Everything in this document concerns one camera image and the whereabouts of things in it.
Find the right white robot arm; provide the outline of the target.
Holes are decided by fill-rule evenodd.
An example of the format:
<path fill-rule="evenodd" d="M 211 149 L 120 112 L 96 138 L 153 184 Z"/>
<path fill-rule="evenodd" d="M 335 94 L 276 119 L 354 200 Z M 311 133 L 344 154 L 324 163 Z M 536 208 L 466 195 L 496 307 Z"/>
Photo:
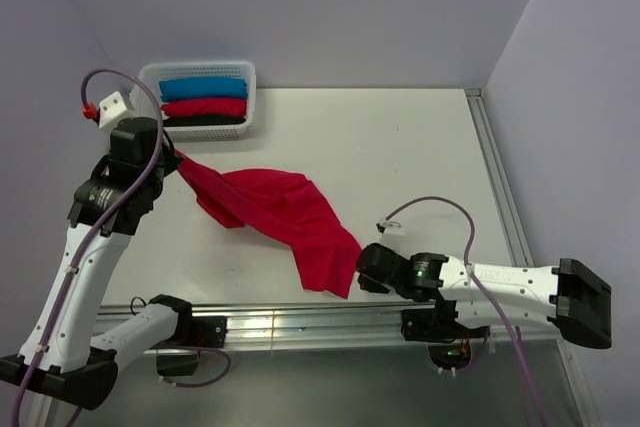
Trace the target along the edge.
<path fill-rule="evenodd" d="M 556 328 L 584 348 L 612 345 L 611 286 L 576 259 L 546 267 L 466 267 L 453 256 L 424 252 L 404 258 L 374 243 L 361 252 L 356 271 L 361 289 L 415 302 L 401 313 L 407 341 L 482 338 L 503 325 Z"/>

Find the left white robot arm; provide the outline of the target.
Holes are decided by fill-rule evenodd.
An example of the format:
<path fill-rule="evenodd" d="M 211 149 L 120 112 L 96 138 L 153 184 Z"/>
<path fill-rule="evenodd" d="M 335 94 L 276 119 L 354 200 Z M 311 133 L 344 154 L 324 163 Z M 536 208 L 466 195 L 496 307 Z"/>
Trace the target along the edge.
<path fill-rule="evenodd" d="M 181 161 L 162 137 L 147 117 L 125 119 L 111 131 L 108 153 L 74 194 L 64 255 L 43 311 L 19 352 L 2 358 L 2 381 L 94 410 L 146 350 L 193 338 L 191 304 L 164 294 L 112 330 L 94 332 L 117 263 Z"/>

